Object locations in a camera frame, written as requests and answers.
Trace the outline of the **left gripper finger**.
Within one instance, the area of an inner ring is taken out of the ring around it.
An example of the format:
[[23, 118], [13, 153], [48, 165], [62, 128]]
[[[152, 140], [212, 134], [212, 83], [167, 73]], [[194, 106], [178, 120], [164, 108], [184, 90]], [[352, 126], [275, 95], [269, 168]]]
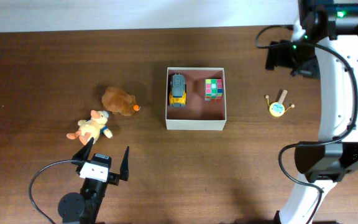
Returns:
[[91, 152], [91, 148], [93, 147], [94, 138], [90, 138], [90, 140], [72, 157], [73, 160], [76, 161], [86, 161]]
[[127, 146], [119, 169], [120, 179], [123, 181], [128, 181], [129, 179], [129, 149], [130, 147]]

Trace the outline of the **yellow wooden rattle drum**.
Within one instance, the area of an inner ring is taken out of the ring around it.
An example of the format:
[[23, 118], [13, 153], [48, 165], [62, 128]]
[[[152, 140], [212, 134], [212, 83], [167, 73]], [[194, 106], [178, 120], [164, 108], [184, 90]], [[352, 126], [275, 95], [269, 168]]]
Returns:
[[285, 101], [287, 93], [288, 93], [287, 90], [282, 90], [281, 95], [279, 96], [279, 98], [276, 102], [270, 102], [269, 96], [265, 95], [265, 99], [267, 101], [267, 106], [268, 106], [268, 111], [272, 116], [281, 117], [289, 109], [292, 109], [295, 107], [295, 105], [293, 103], [291, 103], [288, 108], [286, 108], [284, 106], [283, 102]]

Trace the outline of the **brown plush bear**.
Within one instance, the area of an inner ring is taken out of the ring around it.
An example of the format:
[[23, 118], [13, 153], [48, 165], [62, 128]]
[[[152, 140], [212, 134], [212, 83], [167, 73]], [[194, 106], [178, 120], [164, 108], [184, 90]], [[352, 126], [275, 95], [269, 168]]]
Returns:
[[134, 95], [113, 86], [107, 87], [101, 101], [103, 106], [113, 114], [133, 116], [140, 110]]

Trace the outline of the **yellow grey toy truck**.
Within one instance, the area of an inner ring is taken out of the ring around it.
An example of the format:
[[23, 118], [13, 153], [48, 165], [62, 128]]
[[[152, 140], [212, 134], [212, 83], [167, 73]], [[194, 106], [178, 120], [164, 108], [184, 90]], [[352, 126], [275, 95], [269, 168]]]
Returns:
[[170, 80], [169, 106], [181, 107], [186, 106], [186, 83], [182, 74], [174, 74]]

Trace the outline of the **multicolour puzzle cube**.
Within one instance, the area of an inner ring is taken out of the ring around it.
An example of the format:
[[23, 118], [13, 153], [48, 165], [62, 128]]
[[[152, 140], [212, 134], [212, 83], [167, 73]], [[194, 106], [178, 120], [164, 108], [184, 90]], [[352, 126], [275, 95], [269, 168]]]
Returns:
[[206, 79], [205, 80], [205, 101], [220, 101], [223, 97], [223, 80], [217, 79]]

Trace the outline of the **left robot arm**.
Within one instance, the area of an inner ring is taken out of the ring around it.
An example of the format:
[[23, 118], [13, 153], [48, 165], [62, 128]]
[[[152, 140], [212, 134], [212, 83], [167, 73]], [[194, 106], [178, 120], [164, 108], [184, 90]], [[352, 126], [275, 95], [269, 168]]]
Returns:
[[64, 195], [58, 204], [63, 223], [95, 223], [109, 184], [118, 185], [129, 179], [129, 147], [122, 158], [119, 173], [110, 171], [112, 159], [95, 153], [88, 158], [94, 139], [91, 138], [74, 156], [76, 173], [84, 180], [80, 191]]

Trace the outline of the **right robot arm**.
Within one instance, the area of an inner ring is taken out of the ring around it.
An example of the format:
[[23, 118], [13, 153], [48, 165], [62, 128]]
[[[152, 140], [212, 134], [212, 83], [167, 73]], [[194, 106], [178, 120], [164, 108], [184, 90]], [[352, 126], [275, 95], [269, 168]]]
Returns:
[[292, 145], [298, 175], [275, 223], [311, 223], [327, 193], [358, 169], [358, 3], [300, 1], [290, 40], [267, 46], [266, 69], [321, 84], [316, 142]]

